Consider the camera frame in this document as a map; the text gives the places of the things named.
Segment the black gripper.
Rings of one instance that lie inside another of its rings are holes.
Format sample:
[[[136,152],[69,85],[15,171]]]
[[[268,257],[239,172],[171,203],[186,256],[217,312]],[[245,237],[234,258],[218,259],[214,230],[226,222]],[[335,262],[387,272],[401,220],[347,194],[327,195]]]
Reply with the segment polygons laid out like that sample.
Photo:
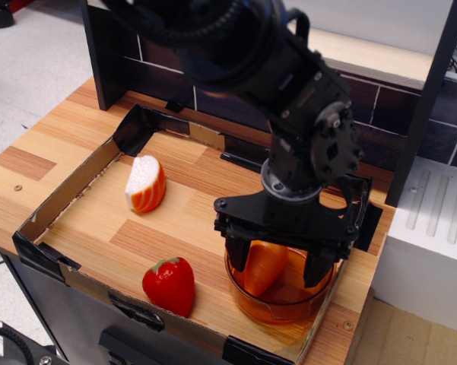
[[[243,272],[253,240],[306,250],[305,287],[315,287],[335,262],[347,259],[360,225],[360,178],[346,174],[331,184],[339,189],[345,206],[321,203],[322,191],[291,201],[269,189],[251,195],[222,197],[215,201],[214,229],[225,238],[231,265]]]

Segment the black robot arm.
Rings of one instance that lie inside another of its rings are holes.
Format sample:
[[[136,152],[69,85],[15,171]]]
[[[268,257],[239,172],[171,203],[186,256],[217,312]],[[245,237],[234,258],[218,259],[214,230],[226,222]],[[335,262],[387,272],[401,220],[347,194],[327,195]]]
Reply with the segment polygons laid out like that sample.
[[[138,35],[176,53],[198,89],[236,96],[268,118],[263,190],[219,198],[215,228],[232,266],[255,240],[303,249],[316,286],[348,256],[359,225],[346,175],[363,156],[348,87],[308,49],[309,19],[280,1],[108,1]]]

